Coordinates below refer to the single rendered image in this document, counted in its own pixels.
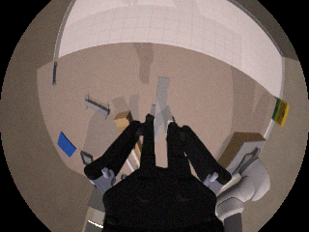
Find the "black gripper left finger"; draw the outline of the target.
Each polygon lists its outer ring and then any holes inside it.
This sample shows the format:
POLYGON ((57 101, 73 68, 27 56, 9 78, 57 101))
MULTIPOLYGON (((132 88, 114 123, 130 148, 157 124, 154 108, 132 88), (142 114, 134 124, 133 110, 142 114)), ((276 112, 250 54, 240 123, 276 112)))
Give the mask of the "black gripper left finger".
POLYGON ((84 167, 85 175, 103 194, 116 183, 115 177, 122 169, 140 136, 143 136, 143 143, 137 181, 137 197, 144 203, 155 200, 157 194, 155 104, 152 104, 151 114, 146 115, 145 123, 140 123, 137 120, 132 121, 101 157, 84 167))

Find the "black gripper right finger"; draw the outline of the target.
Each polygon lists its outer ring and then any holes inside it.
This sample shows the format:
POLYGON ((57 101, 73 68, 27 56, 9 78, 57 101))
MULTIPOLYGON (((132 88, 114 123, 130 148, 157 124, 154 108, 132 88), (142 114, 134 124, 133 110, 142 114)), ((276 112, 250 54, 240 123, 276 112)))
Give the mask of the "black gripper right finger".
POLYGON ((175 171, 177 199, 188 202, 197 193, 189 162, 200 181, 217 195, 232 179, 232 175, 215 160, 189 126, 178 126, 169 105, 165 109, 164 130, 167 135, 168 167, 174 166, 175 171))

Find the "blue flat rectangular slab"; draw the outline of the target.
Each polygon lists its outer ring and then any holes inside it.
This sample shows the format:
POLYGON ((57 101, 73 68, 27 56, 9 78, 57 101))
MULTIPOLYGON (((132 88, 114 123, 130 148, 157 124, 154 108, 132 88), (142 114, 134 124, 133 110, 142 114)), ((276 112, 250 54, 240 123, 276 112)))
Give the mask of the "blue flat rectangular slab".
POLYGON ((66 136, 61 132, 58 143, 59 147, 69 156, 74 153, 76 148, 72 145, 72 143, 66 138, 66 136))

